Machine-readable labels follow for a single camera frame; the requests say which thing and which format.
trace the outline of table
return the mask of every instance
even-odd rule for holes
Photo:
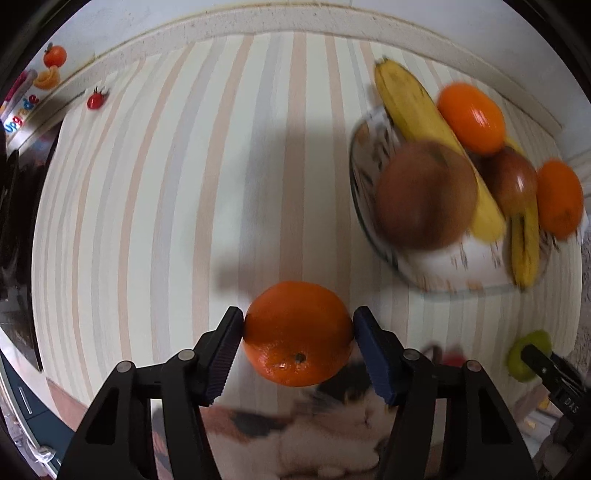
[[[215,38],[105,79],[99,111],[66,115],[33,251],[35,326],[49,379],[88,405],[115,364],[162,362],[281,280],[367,304],[403,344],[461,346],[512,405],[532,388],[504,368],[513,341],[545,328],[568,353],[580,249],[560,245],[526,293],[429,297],[372,252],[349,192],[348,142],[379,99],[374,59],[405,64],[431,96],[465,80],[502,108],[539,166],[558,149],[523,111],[434,60],[305,33]],[[239,351],[220,404],[287,414],[300,389],[257,376]]]

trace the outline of cat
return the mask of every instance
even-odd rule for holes
[[[281,480],[373,469],[396,409],[376,395],[365,365],[355,362],[319,384],[288,417],[217,406],[201,412],[223,480]]]

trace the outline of plate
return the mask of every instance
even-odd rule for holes
[[[349,153],[351,194],[359,223],[375,252],[408,283],[425,292],[502,293],[516,288],[509,234],[486,244],[466,232],[459,242],[434,251],[395,248],[381,236],[375,216],[375,188],[403,141],[383,106],[370,111],[353,132]],[[540,235],[538,280],[551,251],[548,238]]]

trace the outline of tangerine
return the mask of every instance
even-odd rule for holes
[[[466,148],[492,155],[505,145],[505,119],[501,109],[476,87],[463,82],[447,85],[439,93],[439,112]]]
[[[313,283],[285,281],[265,290],[244,320],[244,351],[272,382],[306,387],[345,366],[353,348],[353,323],[343,302]]]
[[[565,240],[576,232],[583,216],[583,189],[566,163],[551,158],[538,171],[540,228]]]

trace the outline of white wall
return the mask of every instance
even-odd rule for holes
[[[591,104],[546,41],[503,0],[336,0],[413,22],[465,47],[531,92],[558,120],[564,158],[591,148]],[[220,0],[91,0],[52,37],[75,72],[118,44]],[[42,53],[36,58],[40,61]]]

